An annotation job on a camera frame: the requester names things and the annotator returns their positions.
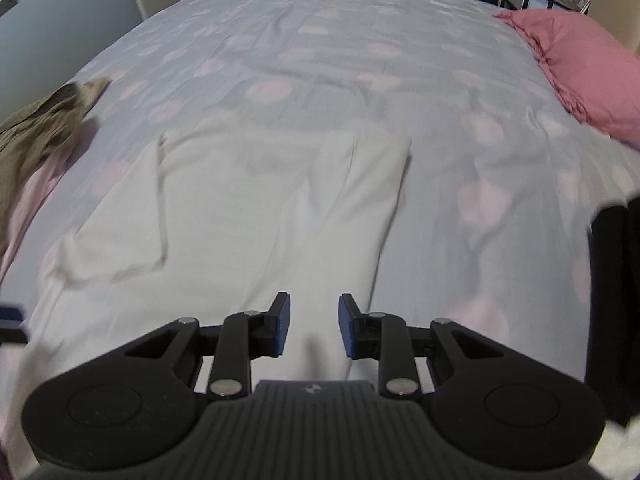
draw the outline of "wall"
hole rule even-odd
[[[0,121],[140,23],[135,0],[18,0],[0,16]]]
[[[640,53],[640,0],[591,0],[589,16],[628,49]]]

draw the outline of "white duvet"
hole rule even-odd
[[[369,123],[305,136],[220,114],[154,140],[49,256],[10,412],[13,473],[36,465],[19,424],[34,386],[181,316],[221,324],[285,290],[284,355],[255,361],[254,380],[343,378],[337,300],[367,307],[407,152]]]

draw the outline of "pink pillow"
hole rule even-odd
[[[567,10],[508,10],[503,20],[527,41],[560,102],[640,148],[640,59],[588,16]]]

